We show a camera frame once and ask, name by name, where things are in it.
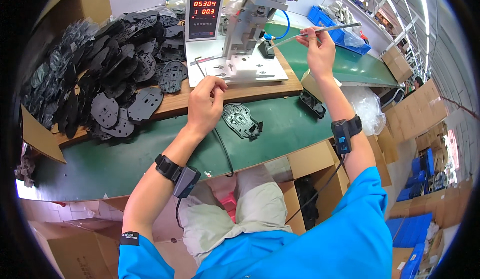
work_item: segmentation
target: forearm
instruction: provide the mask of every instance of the forearm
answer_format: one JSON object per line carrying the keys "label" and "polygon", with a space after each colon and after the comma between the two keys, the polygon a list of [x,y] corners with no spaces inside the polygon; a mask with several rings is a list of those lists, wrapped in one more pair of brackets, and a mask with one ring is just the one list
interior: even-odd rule
{"label": "forearm", "polygon": [[[162,152],[172,162],[184,167],[203,137],[185,126]],[[122,232],[139,232],[151,242],[152,225],[172,195],[174,184],[156,169],[148,168],[131,193],[123,214]]]}
{"label": "forearm", "polygon": [[[351,120],[355,111],[335,83],[333,75],[316,80],[332,120]],[[374,153],[363,131],[351,137],[351,145],[352,151],[347,154],[344,164],[350,182],[353,182],[365,169],[376,164]]]}

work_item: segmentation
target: digital display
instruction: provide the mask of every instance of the digital display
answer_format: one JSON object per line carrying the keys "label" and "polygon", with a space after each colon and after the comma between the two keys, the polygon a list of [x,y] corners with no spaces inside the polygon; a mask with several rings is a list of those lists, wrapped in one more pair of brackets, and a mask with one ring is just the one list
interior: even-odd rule
{"label": "digital display", "polygon": [[190,0],[189,38],[215,37],[221,0]]}

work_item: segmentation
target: pink stool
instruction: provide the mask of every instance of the pink stool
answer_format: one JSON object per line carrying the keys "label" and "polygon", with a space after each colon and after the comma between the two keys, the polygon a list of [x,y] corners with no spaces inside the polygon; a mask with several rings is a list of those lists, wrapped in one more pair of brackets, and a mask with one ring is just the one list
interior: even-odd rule
{"label": "pink stool", "polygon": [[237,210],[237,201],[235,201],[233,192],[229,192],[228,196],[220,200],[220,203],[222,203],[222,205],[225,207],[225,210],[232,219],[232,222],[235,223],[235,211]]}

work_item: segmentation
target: person's left hand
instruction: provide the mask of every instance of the person's left hand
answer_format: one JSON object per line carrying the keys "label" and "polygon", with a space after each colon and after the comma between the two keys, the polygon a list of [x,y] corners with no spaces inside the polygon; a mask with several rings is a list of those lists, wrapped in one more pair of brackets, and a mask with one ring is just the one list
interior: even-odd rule
{"label": "person's left hand", "polygon": [[219,122],[223,111],[225,81],[207,76],[190,93],[188,99],[187,127],[205,137]]}

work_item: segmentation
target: tiled floor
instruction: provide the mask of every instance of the tiled floor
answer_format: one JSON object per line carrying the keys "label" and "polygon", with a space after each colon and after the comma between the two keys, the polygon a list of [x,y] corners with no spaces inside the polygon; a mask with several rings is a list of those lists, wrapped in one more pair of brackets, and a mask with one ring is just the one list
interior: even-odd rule
{"label": "tiled floor", "polygon": [[[399,192],[405,186],[411,172],[411,160],[416,156],[414,140],[398,145],[399,160],[387,166],[392,185],[384,189],[388,193],[388,207],[385,219],[395,203]],[[292,173],[288,160],[280,158],[265,164],[277,182],[291,180]],[[225,198],[235,188],[235,178],[225,176],[208,181],[214,195],[218,199]],[[65,207],[51,202],[41,202],[21,199],[25,216],[28,220],[62,222],[64,220],[98,217],[102,219],[122,221],[123,212],[108,205],[102,200],[86,202],[69,202]],[[175,279],[192,278],[197,265],[183,244],[183,231],[177,226],[175,218],[176,199],[172,197],[165,209],[153,225],[154,245],[165,261],[174,268]]]}

